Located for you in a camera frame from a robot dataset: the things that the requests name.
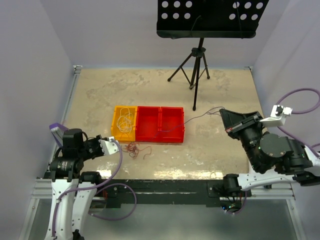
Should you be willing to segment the yellow plastic bin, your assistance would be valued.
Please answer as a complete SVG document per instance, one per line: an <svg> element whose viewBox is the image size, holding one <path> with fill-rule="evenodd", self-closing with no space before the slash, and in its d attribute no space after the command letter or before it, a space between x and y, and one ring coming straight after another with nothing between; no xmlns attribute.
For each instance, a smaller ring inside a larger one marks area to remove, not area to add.
<svg viewBox="0 0 320 240"><path fill-rule="evenodd" d="M136 140L137 113L137 106L115 106L111 124L111 135L117 141L134 142Z"/></svg>

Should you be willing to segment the red double compartment bin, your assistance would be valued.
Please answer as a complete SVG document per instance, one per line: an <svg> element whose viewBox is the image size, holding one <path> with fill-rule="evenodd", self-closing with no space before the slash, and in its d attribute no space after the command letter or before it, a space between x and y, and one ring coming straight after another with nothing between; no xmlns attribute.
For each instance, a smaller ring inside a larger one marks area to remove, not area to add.
<svg viewBox="0 0 320 240"><path fill-rule="evenodd" d="M183 107L138 106L137 142L181 144L185 137Z"/></svg>

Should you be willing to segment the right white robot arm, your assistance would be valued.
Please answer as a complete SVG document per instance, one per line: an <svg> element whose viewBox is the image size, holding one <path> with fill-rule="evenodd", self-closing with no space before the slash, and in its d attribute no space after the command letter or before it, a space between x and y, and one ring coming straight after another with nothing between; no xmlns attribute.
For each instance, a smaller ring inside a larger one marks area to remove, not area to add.
<svg viewBox="0 0 320 240"><path fill-rule="evenodd" d="M320 158L299 140L279 136L264 128L283 126L292 114L290 107L273 106L270 117L259 112L238 113L220 109L225 132L239 140L252 168L251 173L227 174L221 190L227 197L255 187L297 182L302 187L320 183Z"/></svg>

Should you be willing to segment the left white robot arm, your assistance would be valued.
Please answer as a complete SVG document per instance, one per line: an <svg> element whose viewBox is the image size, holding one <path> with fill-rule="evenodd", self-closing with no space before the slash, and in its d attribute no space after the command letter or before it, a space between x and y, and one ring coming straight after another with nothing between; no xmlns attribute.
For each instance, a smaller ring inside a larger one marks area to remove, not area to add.
<svg viewBox="0 0 320 240"><path fill-rule="evenodd" d="M46 240L82 240L93 196L104 190L98 172L82 172L84 162L102 157L102 137L79 128L66 130L49 165L52 199Z"/></svg>

